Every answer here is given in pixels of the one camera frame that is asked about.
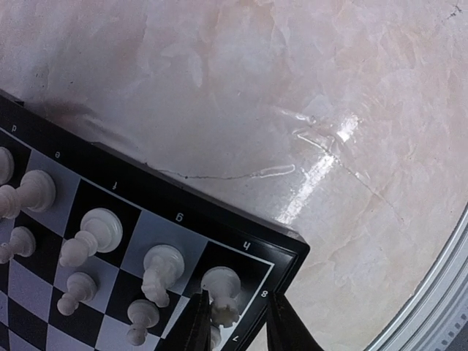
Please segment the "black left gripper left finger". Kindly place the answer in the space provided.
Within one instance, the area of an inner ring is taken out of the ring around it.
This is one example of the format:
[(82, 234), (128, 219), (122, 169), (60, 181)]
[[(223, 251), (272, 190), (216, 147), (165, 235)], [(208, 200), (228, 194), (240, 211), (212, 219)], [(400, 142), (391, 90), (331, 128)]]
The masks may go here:
[(195, 293), (174, 326), (176, 350), (211, 350), (211, 322), (207, 290)]

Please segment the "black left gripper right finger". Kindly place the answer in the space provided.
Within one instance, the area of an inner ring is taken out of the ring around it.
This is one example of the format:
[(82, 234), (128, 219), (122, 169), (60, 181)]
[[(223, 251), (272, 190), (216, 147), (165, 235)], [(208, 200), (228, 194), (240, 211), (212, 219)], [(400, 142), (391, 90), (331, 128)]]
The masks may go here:
[(275, 351), (320, 351), (284, 294), (273, 292), (268, 297), (267, 308), (268, 350)]

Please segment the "white chess piece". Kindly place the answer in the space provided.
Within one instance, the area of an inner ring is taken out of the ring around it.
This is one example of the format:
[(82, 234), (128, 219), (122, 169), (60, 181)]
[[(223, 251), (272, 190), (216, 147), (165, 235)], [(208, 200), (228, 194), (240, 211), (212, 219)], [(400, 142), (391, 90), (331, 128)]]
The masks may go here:
[(64, 267), (78, 267), (96, 253), (114, 251), (123, 238), (120, 219), (106, 208), (93, 208), (81, 219), (75, 236), (63, 244), (58, 263)]
[(167, 290), (183, 275), (184, 257), (174, 246), (160, 244), (150, 248), (143, 258), (143, 282), (145, 297), (159, 308), (169, 306)]

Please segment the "white chess pawn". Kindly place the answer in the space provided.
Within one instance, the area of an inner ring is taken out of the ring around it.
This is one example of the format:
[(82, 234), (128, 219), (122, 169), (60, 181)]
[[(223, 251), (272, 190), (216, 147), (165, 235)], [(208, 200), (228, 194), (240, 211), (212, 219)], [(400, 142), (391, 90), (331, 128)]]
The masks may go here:
[(43, 170), (28, 171), (18, 188), (1, 186), (1, 218), (14, 219), (24, 208), (44, 212), (55, 199), (56, 185), (52, 177)]
[(36, 251), (36, 239), (27, 227), (15, 227), (10, 240), (1, 245), (1, 264), (8, 263), (15, 255), (30, 257)]
[(84, 272), (75, 272), (67, 279), (67, 291), (57, 302), (57, 309), (64, 316), (72, 315), (81, 302), (91, 301), (97, 294), (96, 282)]

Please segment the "black and grey chessboard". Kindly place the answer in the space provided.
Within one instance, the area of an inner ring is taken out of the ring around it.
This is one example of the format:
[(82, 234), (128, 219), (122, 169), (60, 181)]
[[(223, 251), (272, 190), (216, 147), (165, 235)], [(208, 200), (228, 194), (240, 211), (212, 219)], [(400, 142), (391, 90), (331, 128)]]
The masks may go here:
[[(204, 273), (233, 269), (241, 280), (239, 320), (212, 332), (214, 350), (246, 350), (265, 323), (268, 295), (284, 292), (309, 253), (293, 230), (258, 219), (203, 195), (110, 148), (85, 141), (1, 94), (1, 147), (13, 155), (7, 183), (19, 187), (31, 170), (48, 173), (56, 185), (49, 210), (23, 209), (1, 220), (1, 244), (15, 227), (36, 239), (30, 257), (15, 255), (1, 265), (3, 350), (130, 350), (129, 305), (144, 294), (143, 258), (167, 244), (182, 253), (183, 275), (167, 290), (168, 307), (148, 329), (142, 350), (166, 350), (166, 338), (189, 299), (202, 290)], [(79, 267), (97, 284), (97, 294), (66, 317), (57, 302), (73, 267), (59, 264), (65, 241), (80, 229), (84, 214), (106, 208), (120, 219), (123, 238), (109, 253), (96, 253)]]

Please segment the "white chess bishop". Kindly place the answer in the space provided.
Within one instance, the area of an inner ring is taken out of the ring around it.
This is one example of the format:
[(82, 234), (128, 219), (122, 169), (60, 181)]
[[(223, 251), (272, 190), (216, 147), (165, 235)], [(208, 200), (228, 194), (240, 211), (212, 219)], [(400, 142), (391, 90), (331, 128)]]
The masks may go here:
[(12, 153), (5, 147), (0, 148), (0, 183), (10, 181), (15, 170), (15, 162)]

